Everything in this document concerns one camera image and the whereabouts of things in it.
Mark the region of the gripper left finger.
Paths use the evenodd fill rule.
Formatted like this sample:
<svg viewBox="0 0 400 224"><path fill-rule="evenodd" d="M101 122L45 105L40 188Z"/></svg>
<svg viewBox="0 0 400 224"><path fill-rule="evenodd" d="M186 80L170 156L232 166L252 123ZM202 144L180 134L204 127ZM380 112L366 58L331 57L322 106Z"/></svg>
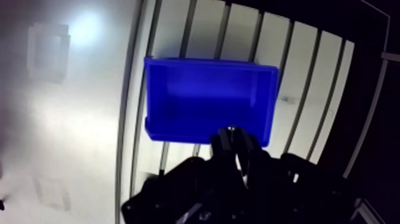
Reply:
<svg viewBox="0 0 400 224"><path fill-rule="evenodd" d="M239 130L210 137L212 157L190 157L146 179L121 213L126 223L243 223L243 179L236 165Z"/></svg>

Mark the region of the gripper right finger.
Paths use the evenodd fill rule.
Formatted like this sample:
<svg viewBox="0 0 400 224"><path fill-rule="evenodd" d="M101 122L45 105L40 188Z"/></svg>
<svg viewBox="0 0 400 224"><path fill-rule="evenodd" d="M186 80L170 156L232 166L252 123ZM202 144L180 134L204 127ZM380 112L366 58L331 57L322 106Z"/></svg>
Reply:
<svg viewBox="0 0 400 224"><path fill-rule="evenodd" d="M272 157L243 129L232 146L247 175L254 223L350 223L359 206L354 187L341 175L297 155Z"/></svg>

